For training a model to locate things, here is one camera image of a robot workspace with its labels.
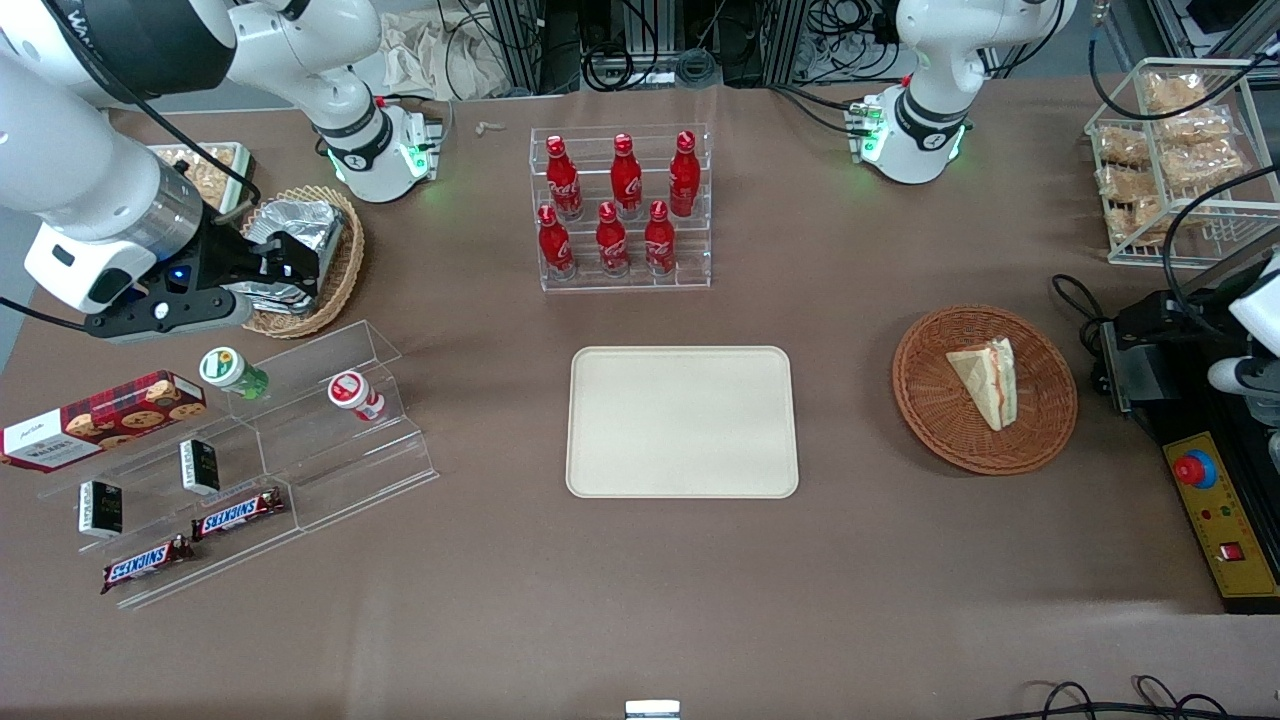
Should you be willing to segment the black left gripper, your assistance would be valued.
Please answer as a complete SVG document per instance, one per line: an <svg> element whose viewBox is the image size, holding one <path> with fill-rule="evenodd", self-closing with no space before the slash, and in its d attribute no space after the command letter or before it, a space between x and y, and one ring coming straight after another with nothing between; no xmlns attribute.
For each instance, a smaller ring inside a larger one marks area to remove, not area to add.
<svg viewBox="0 0 1280 720"><path fill-rule="evenodd" d="M1230 313L1230 304L1244 293L1242 287L1225 284L1176 295L1146 296L1121 309L1114 323L1117 348L1158 343L1220 342L1243 343L1245 329Z"/></svg>

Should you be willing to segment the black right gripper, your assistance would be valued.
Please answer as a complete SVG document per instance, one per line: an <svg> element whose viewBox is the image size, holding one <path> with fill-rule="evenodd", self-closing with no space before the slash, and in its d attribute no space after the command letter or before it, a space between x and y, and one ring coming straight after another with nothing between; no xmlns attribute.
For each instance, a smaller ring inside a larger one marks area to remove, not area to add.
<svg viewBox="0 0 1280 720"><path fill-rule="evenodd" d="M319 272L315 250L293 234L273 232L265 242L255 243L238 229L216 223L214 213L205 213L192 240L140 278L140 295L156 290L187 293L250 282L260 283L261 299L314 299L319 281L293 273Z"/></svg>

